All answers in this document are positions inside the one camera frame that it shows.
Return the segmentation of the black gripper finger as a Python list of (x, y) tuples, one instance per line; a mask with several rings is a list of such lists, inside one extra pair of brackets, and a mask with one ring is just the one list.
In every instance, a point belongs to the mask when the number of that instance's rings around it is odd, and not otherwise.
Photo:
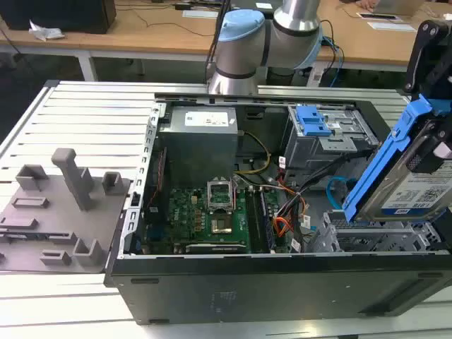
[(441, 42), (446, 38), (446, 22), (444, 20), (425, 20), (421, 22), (405, 74), (404, 91), (415, 94), (422, 80), (429, 73), (431, 54), (438, 54)]
[(445, 160), (451, 160), (451, 120), (428, 121), (415, 142), (406, 167), (412, 173), (434, 173)]

